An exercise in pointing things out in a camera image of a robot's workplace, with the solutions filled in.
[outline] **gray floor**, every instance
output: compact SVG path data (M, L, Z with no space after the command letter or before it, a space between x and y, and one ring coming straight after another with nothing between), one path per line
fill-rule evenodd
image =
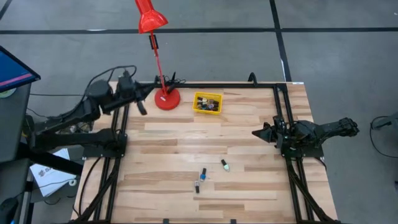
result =
M168 28L273 27L263 0L152 0ZM398 27L398 1L276 0L282 27ZM136 29L131 0L13 0L0 30ZM369 140L373 117L398 111L398 32L285 33L292 79L305 82L313 117L326 123L345 116L361 130L355 138L325 143L331 191L346 223L398 223L398 160L380 156ZM159 34L166 74L187 80L238 81L255 72L260 81L282 81L275 34ZM0 35L0 44L42 76L34 93L82 93L109 67L136 64L137 80L156 75L147 35ZM32 96L44 115L69 110L78 98ZM378 148L398 156L397 134L374 133ZM66 222L73 199L38 203L34 223Z

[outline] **monitor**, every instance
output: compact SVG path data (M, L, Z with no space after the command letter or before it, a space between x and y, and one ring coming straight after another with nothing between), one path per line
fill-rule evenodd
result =
M40 75L0 46L0 93L40 80Z

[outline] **black metal frame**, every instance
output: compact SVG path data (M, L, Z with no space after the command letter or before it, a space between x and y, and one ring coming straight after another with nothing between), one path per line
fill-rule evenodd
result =
M274 92L275 107L277 110L277 114L279 116L282 116L282 106L281 106L280 97L279 97L279 93L281 91L283 94L283 99L285 102L285 108L286 108L286 112L287 112L287 117L289 119L289 123L293 123L293 121L294 121L292 109L291 109L290 101L289 101L289 93L288 93L286 83L258 83L257 78L256 78L255 74L253 74L253 73L250 74L249 80L247 83L177 83L176 87L177 88L271 88L271 89L273 89L273 92ZM128 112L129 112L129 106L127 105L124 107L124 113L123 113L122 123L121 123L121 128L120 128L120 132L123 134L125 134L125 132L126 132ZM112 120L112 125L111 125L111 128L113 128L113 129L116 129L116 124L118 122L118 114L119 114L119 110L116 110L113 114L113 120ZM296 159L295 159L296 163L297 163L297 170L298 170L298 175L297 175L296 172L294 171L292 159L290 157L285 157L285 161L286 161L286 165L287 165L287 172L289 174L289 184L290 184L290 190L292 193L292 201L293 201L293 206L294 206L296 222L298 224L339 223L339 221L334 221L331 218L329 218L323 212L323 210L317 205L316 201L313 199L313 197L308 192L307 181L305 178L305 171L304 171L302 159L303 159L302 157L296 157ZM119 167L120 167L120 163L121 163L121 157L115 158L113 170L108 177L107 174L108 174L108 170L109 170L109 163L110 163L110 158L106 158L104 165L103 165L103 173L101 175L98 195L93 199L92 203L85 210L85 212L82 214L82 216L79 217L78 219L76 219L74 221L74 223L84 223L84 224L111 223L113 205L114 205L114 200L115 200L115 196L116 196L116 184L117 184L117 179L118 179ZM109 199L108 199L108 207L106 209L106 218L104 220L100 220L101 204L102 204L102 200L103 200L102 198L103 198L104 193L108 190L109 187L111 187L111 188L110 188L110 194L109 194ZM297 188L301 191L301 193L303 193L308 220L304 220L302 218ZM313 216L313 211L320 218L319 222L315 221L314 216ZM94 212L93 220L88 221L89 217L91 216L91 214L93 212ZM163 223L169 223L169 219L164 219Z

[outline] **yellow container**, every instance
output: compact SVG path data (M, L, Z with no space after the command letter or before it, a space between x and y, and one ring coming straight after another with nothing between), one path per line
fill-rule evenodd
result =
M219 102L218 103L218 111L208 111L208 110L197 109L198 97L206 98L207 100L218 101ZM223 104L223 95L221 95L221 94L196 92L195 97L193 99L192 109L199 113L220 114L222 104Z

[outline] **wooden tabletop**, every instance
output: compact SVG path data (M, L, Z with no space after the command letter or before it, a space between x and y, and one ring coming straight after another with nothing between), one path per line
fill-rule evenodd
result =
M304 85L288 83L287 86L294 119L311 121ZM180 105L172 111L156 107L155 91L145 102L148 115L141 116L134 104L130 106L126 130L129 141L121 160L112 222L161 223L169 218L171 223L229 223L231 219L237 219L238 223L293 223L285 161L273 145L251 134L261 129L265 121L272 124L272 117L277 114L272 89L181 88L179 91ZM192 102L196 91L221 93L221 114L194 113ZM95 129L110 127L111 120L112 116L103 115L96 121ZM230 172L223 169L222 159L229 164ZM103 160L97 163L88 180L82 210L97 194ZM85 162L82 180L94 161ZM312 158L304 159L304 167L310 193L326 214L337 218L325 168ZM194 181L199 179L203 168L207 169L207 177L196 194ZM299 195L306 218L303 198Z

